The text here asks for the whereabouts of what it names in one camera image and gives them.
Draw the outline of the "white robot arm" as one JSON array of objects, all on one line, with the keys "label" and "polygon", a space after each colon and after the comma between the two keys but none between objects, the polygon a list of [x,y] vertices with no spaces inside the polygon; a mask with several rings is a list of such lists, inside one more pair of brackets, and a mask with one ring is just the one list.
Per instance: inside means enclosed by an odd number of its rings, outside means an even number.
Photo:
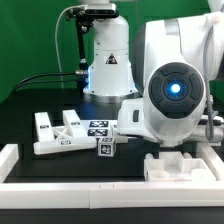
[{"label": "white robot arm", "polygon": [[119,134],[162,147],[224,140],[224,120],[210,95],[224,57],[224,0],[207,2],[208,14],[151,21],[139,30],[132,74],[141,97],[122,103]]}]

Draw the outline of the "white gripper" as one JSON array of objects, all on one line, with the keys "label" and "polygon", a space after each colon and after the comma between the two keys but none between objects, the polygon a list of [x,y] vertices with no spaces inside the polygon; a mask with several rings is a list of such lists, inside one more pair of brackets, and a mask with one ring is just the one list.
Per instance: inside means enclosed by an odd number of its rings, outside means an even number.
[{"label": "white gripper", "polygon": [[117,132],[120,135],[154,139],[153,105],[147,98],[124,100],[118,112]]}]

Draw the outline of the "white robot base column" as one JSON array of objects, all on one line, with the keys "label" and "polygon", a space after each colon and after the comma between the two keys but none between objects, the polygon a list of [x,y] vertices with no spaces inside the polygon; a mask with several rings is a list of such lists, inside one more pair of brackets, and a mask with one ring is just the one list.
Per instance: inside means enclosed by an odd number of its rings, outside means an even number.
[{"label": "white robot base column", "polygon": [[[85,4],[111,3],[110,0],[82,0]],[[125,18],[96,19],[94,59],[89,66],[84,97],[103,103],[118,103],[138,95],[129,61],[129,24]]]}]

